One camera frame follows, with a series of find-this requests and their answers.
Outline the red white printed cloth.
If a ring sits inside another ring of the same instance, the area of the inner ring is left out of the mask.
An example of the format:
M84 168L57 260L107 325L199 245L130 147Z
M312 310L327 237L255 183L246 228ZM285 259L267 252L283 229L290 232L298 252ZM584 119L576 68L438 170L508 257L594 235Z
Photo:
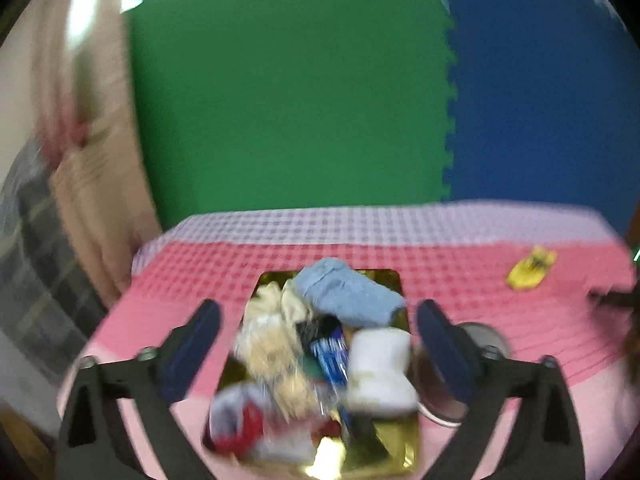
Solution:
M214 395L203 445L237 460L304 464L314 458L312 434L324 422L326 416L318 412L287 419L266 387L239 382Z

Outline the white fluffy embroidered towel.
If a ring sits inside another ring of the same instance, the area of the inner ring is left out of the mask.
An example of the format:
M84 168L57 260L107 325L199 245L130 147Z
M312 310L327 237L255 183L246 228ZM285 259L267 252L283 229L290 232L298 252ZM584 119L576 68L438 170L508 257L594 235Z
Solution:
M411 356L411 336L405 330L358 330L349 347L346 408L377 418L416 412L419 397L408 378Z

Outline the gold red metal tin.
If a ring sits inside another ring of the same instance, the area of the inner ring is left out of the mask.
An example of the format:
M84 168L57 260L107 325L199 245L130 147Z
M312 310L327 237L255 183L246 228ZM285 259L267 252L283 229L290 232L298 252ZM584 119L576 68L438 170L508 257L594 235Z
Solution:
M273 460L250 452L241 456L220 454L214 450L209 431L203 434L203 446L209 455L233 466L236 472L275 479L383 479L411 474L416 469L421 447L419 415L382 419L356 415L346 424L333 410L326 424L309 435L312 448L303 447L299 434L284 434L277 439L270 432L262 442L268 451L282 444L286 452L305 454L302 460L286 454Z

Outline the pink purple checkered tablecloth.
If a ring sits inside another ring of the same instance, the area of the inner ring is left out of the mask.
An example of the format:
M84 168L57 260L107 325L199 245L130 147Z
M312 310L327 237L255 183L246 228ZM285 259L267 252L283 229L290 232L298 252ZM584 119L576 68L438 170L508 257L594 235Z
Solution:
M555 264L538 287L514 290L506 276L534 246L554 250ZM570 384L587 477L601 477L620 454L639 416L622 355L627 320L593 310L587 294L630 285L632 270L623 241L585 208L457 202L197 214L141 248L130 289L85 352L103 362L130 359L162 342L204 299L217 300L224 324L174 408L198 442L258 278L324 257L394 270L409 306L432 298L454 322L495 327L520 360L554 356Z

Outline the yellow toy car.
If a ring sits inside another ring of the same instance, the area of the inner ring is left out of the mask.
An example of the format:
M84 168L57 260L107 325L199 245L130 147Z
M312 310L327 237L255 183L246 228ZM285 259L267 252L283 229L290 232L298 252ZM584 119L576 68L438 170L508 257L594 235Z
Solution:
M514 264L506 276L506 284L514 290L538 287L555 264L557 256L554 250L534 246L526 258Z

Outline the bag of cotton swabs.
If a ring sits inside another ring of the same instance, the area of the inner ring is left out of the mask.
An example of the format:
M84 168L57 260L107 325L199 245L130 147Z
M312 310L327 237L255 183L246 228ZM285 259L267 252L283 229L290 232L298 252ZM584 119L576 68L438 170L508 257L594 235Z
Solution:
M244 320L233 352L250 377L267 387L286 420L321 414L316 387L303 371L302 347L282 318Z

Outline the grey plaid blanket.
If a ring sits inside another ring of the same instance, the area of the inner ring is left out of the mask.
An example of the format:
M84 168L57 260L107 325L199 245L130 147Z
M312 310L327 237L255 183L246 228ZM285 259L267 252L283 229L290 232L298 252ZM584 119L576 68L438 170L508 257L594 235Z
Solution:
M18 152L1 189L1 331L58 385L107 308L58 216L37 141Z

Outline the cream white sock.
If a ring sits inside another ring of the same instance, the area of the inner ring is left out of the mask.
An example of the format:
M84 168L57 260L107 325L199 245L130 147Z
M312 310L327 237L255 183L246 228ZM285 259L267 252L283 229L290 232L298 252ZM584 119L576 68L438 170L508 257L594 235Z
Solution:
M246 322L276 315L290 325L306 321L311 316L310 307L298 296L290 281L286 281L283 287L277 282L260 285L245 305Z

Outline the beige floral curtain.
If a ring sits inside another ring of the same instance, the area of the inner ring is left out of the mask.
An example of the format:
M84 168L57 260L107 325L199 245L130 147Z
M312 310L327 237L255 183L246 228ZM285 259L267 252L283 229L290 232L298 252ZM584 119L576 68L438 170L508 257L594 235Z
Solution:
M134 111L122 0L43 0L32 95L64 230L104 304L131 285L137 250L162 229Z

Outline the light blue cloth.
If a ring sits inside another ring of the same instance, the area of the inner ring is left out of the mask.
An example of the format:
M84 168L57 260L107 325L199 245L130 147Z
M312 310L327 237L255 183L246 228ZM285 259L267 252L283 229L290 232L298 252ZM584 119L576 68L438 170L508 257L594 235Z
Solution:
M405 299L337 258L323 258L292 279L301 300L352 327L389 326Z

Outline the blue snack packet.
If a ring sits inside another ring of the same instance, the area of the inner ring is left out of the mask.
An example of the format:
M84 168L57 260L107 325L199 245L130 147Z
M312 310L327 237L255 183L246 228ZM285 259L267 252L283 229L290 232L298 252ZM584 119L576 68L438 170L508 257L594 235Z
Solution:
M345 390L348 383L348 348L341 327L337 327L329 335L311 341L309 349L332 389Z

